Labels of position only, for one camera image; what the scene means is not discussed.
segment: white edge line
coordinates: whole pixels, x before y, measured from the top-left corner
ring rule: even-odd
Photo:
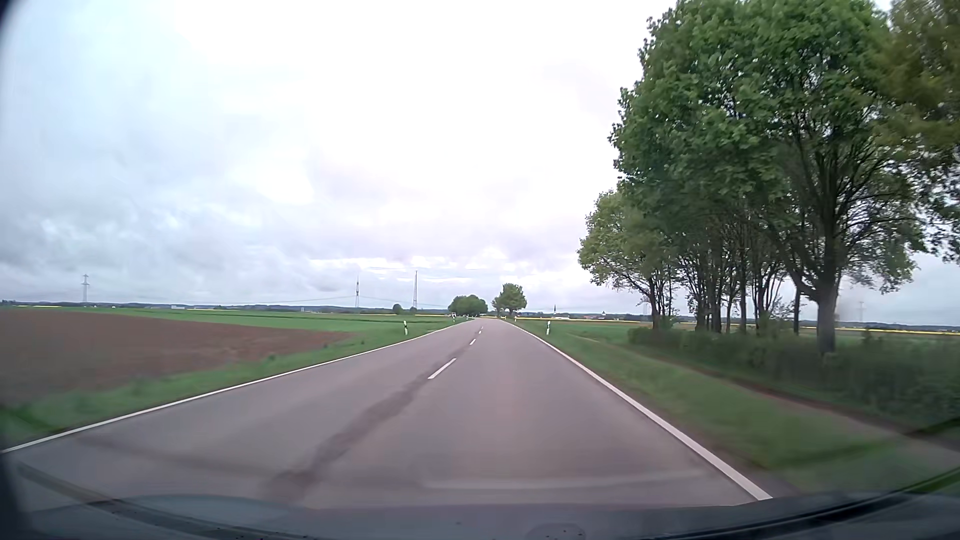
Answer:
[[[645,414],[648,418],[650,418],[650,420],[653,420],[658,426],[660,426],[661,428],[663,428],[664,430],[666,430],[668,433],[670,433],[670,434],[673,435],[674,437],[677,437],[678,439],[680,439],[680,441],[681,441],[682,443],[686,444],[686,446],[689,447],[690,450],[692,450],[693,452],[696,452],[697,454],[699,454],[700,457],[702,457],[703,459],[705,459],[710,465],[713,465],[713,466],[716,467],[721,473],[723,473],[724,475],[727,475],[728,478],[730,478],[731,480],[733,480],[738,486],[742,487],[742,488],[744,489],[744,491],[746,491],[747,493],[749,493],[750,495],[752,495],[752,496],[753,496],[755,499],[757,499],[758,501],[763,501],[763,500],[765,500],[765,499],[773,499],[773,497],[772,497],[769,493],[767,493],[767,492],[764,491],[762,488],[760,488],[760,486],[758,486],[758,485],[756,485],[755,483],[753,483],[752,481],[750,481],[750,479],[748,479],[747,477],[745,477],[745,476],[743,476],[742,474],[740,474],[736,469],[734,469],[734,468],[731,467],[729,464],[727,464],[726,461],[724,461],[723,459],[720,459],[719,457],[716,456],[716,454],[714,454],[713,452],[711,452],[711,451],[707,450],[706,448],[704,448],[704,447],[703,447],[700,443],[698,443],[697,441],[691,439],[689,436],[686,435],[686,433],[683,433],[682,431],[680,431],[680,430],[674,428],[673,426],[671,426],[670,423],[668,423],[666,420],[663,420],[662,418],[660,418],[654,411],[652,411],[652,410],[650,410],[649,408],[647,408],[647,407],[639,404],[634,398],[631,398],[631,397],[628,396],[627,394],[624,394],[623,391],[621,391],[619,388],[617,388],[616,386],[613,386],[613,385],[610,384],[609,382],[605,381],[605,380],[604,380],[602,377],[600,377],[599,375],[597,375],[597,374],[593,373],[592,371],[590,371],[590,370],[587,368],[587,366],[585,366],[584,364],[582,364],[582,363],[578,362],[577,360],[573,359],[572,357],[570,357],[570,355],[568,355],[567,353],[565,353],[565,352],[561,351],[560,349],[554,347],[554,346],[551,345],[550,343],[547,343],[546,340],[544,340],[544,339],[541,338],[540,336],[536,335],[535,333],[529,332],[529,331],[527,331],[526,329],[523,329],[523,328],[521,328],[521,327],[519,327],[519,326],[517,326],[517,325],[513,325],[513,326],[517,327],[518,329],[520,329],[520,330],[522,330],[522,331],[526,331],[526,332],[529,333],[530,335],[536,337],[536,339],[539,339],[540,341],[542,341],[547,347],[549,347],[549,348],[553,349],[554,351],[560,353],[564,358],[570,360],[570,361],[573,362],[577,367],[579,367],[580,369],[586,371],[588,375],[590,375],[590,376],[593,377],[594,379],[599,380],[601,384],[603,384],[604,386],[606,386],[606,387],[608,387],[610,390],[612,390],[614,394],[616,394],[617,396],[620,396],[621,398],[623,398],[623,400],[626,401],[627,403],[629,403],[630,405],[633,405],[637,410],[639,410],[640,412],[642,412],[643,414]]]
[[[278,378],[278,377],[283,377],[284,375],[291,375],[291,374],[298,373],[298,372],[300,372],[300,371],[305,371],[305,370],[308,370],[308,369],[312,369],[312,368],[315,368],[315,367],[326,366],[327,364],[332,364],[332,363],[334,363],[334,362],[339,362],[340,360],[346,360],[346,359],[354,358],[354,357],[356,357],[356,356],[361,356],[361,355],[368,355],[369,353],[375,353],[376,351],[383,351],[384,349],[393,347],[393,346],[395,346],[395,345],[401,345],[401,344],[403,344],[403,343],[409,343],[409,342],[411,342],[411,341],[413,341],[413,340],[415,340],[415,339],[420,339],[421,337],[424,337],[424,336],[426,336],[426,335],[431,335],[431,334],[437,333],[438,331],[444,331],[444,330],[446,330],[446,329],[448,329],[448,328],[452,328],[452,327],[455,327],[455,326],[457,326],[456,323],[454,323],[454,324],[452,324],[452,325],[450,325],[450,326],[448,326],[448,327],[443,327],[443,328],[441,328],[441,329],[437,329],[437,330],[434,330],[434,331],[429,331],[429,332],[423,333],[423,334],[421,334],[421,335],[418,335],[417,337],[411,337],[410,339],[404,339],[403,341],[397,341],[397,343],[391,343],[390,345],[384,345],[383,347],[378,347],[378,348],[376,348],[376,349],[370,349],[369,351],[364,351],[363,353],[357,353],[356,355],[344,356],[344,357],[342,357],[342,358],[334,358],[334,359],[328,360],[328,361],[326,361],[326,362],[321,362],[321,363],[319,363],[319,364],[313,364],[313,365],[309,365],[309,366],[306,366],[306,367],[301,367],[301,368],[295,369],[295,370],[293,370],[293,371],[286,371],[286,372],[283,372],[283,373],[278,373],[278,374],[276,374],[276,375],[270,375],[269,377],[265,377],[265,378],[263,378],[263,379],[250,380],[250,381],[248,381],[248,382],[243,382],[243,383],[241,383],[241,384],[236,384],[236,385],[234,385],[234,386],[229,386],[229,387],[227,387],[227,388],[221,388],[221,389],[219,389],[219,390],[214,390],[214,391],[212,391],[212,392],[207,392],[207,393],[201,394],[201,395],[199,395],[199,396],[193,396],[192,398],[184,398],[184,399],[182,399],[182,400],[175,401],[175,402],[172,402],[172,403],[169,403],[169,404],[157,405],[157,406],[153,406],[153,407],[150,407],[150,408],[145,408],[145,409],[143,409],[143,410],[138,410],[138,411],[136,411],[136,412],[131,412],[131,413],[129,413],[129,414],[124,414],[124,415],[122,415],[122,416],[117,416],[116,418],[110,418],[110,419],[107,419],[107,420],[102,420],[102,421],[100,421],[100,422],[97,422],[97,423],[95,423],[95,424],[90,424],[90,425],[88,425],[88,426],[82,426],[82,427],[80,427],[80,428],[73,428],[72,430],[63,431],[63,432],[61,432],[61,433],[55,433],[55,434],[53,434],[53,435],[49,435],[49,436],[43,437],[43,438],[41,438],[41,439],[37,439],[37,440],[34,440],[34,441],[25,442],[25,443],[23,443],[23,444],[19,444],[19,445],[16,445],[16,446],[12,446],[12,447],[6,448],[6,449],[4,449],[4,450],[0,450],[0,454],[6,454],[7,452],[13,452],[13,451],[15,451],[15,450],[22,450],[22,449],[24,449],[24,448],[28,448],[28,447],[31,447],[31,446],[34,446],[34,445],[37,445],[37,444],[40,444],[40,443],[45,443],[45,442],[47,442],[47,441],[52,441],[52,440],[54,440],[54,439],[59,439],[59,438],[61,438],[61,437],[65,437],[65,436],[67,436],[67,435],[72,435],[72,434],[74,434],[74,433],[79,433],[79,432],[81,432],[81,431],[92,430],[92,429],[94,429],[94,428],[99,428],[100,426],[105,426],[105,425],[107,425],[107,424],[112,424],[112,423],[114,423],[114,422],[119,422],[119,421],[121,421],[121,420],[126,420],[126,419],[132,418],[132,417],[134,417],[134,416],[139,416],[139,415],[141,415],[141,414],[147,414],[148,412],[154,412],[155,410],[161,410],[161,409],[163,409],[163,408],[171,407],[171,406],[174,406],[174,405],[180,405],[180,404],[189,403],[189,402],[192,402],[192,401],[194,401],[194,400],[199,400],[200,398],[206,398],[206,397],[208,397],[208,396],[213,396],[213,395],[216,395],[216,394],[220,394],[220,393],[223,393],[223,392],[227,392],[227,391],[229,391],[229,390],[235,390],[235,389],[237,389],[237,388],[243,388],[244,386],[250,386],[251,384],[257,384],[258,382],[263,382],[264,380],[276,379],[276,378]]]
[[[440,372],[442,372],[444,369],[446,369],[446,366],[448,366],[448,365],[450,365],[450,364],[453,363],[453,360],[450,360],[449,362],[447,362],[446,364],[444,364],[443,367],[441,367],[441,368],[438,369],[437,371],[433,372],[433,375],[431,375],[430,377],[427,377],[426,379],[427,379],[427,380],[431,380],[431,379],[433,379],[434,377],[437,377],[437,376],[440,374]]]

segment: asphalt road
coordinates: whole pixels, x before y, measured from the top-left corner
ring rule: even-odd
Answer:
[[[90,497],[310,507],[754,500],[564,356],[492,319],[5,457]],[[18,489],[27,509],[68,502],[30,480]]]

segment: cloudy sky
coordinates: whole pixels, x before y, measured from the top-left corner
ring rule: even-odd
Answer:
[[[640,312],[575,252],[668,5],[28,0],[0,57],[0,296],[79,300],[86,273],[92,301],[350,306],[359,275],[364,305],[408,306],[416,270],[422,307],[509,281]],[[921,266],[844,315],[960,324],[960,271]]]

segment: row of trees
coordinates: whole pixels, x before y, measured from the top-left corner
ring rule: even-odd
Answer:
[[[621,90],[622,173],[581,265],[640,292],[655,328],[687,292],[700,330],[763,332],[779,283],[835,348],[840,283],[897,289],[960,256],[960,0],[682,0]]]
[[[447,309],[455,315],[466,315],[467,317],[476,317],[489,311],[487,301],[477,298],[475,294],[455,297]]]
[[[493,299],[492,307],[493,310],[496,311],[497,317],[502,316],[504,310],[509,311],[511,316],[514,316],[517,311],[527,307],[527,299],[523,295],[523,287],[514,283],[503,283],[503,289],[500,291],[500,294]],[[487,302],[482,298],[477,298],[475,294],[455,297],[447,309],[455,315],[466,315],[470,317],[482,315],[490,311],[487,307]]]
[[[402,315],[404,313],[403,306],[401,306],[400,304],[394,304],[393,312],[394,312],[394,315]],[[414,306],[410,306],[410,309],[406,312],[410,313],[411,315],[416,315],[417,308]]]

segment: car hood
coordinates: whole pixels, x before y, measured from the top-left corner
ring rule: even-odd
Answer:
[[[485,504],[314,509],[184,495],[78,504],[34,512],[27,518],[37,537],[90,540],[592,540],[775,538],[787,534],[801,538],[929,538],[960,531],[960,500],[937,495],[831,493],[683,508]]]

